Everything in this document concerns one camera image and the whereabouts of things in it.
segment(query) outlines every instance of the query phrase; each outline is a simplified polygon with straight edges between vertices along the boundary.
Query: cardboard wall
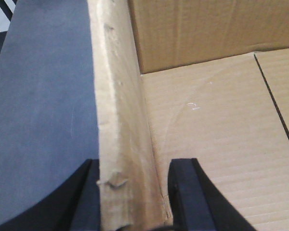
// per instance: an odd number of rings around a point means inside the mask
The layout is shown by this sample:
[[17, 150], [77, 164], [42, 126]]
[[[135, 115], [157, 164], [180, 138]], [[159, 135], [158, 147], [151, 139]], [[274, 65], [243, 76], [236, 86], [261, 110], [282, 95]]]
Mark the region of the cardboard wall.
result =
[[259, 52], [256, 56], [289, 131], [289, 49]]
[[164, 221], [127, 1], [88, 0], [100, 145], [102, 226]]
[[130, 0], [142, 73], [289, 47], [289, 0]]
[[143, 84], [163, 196], [170, 160], [197, 158], [258, 231], [288, 231], [289, 140], [253, 53], [146, 74]]

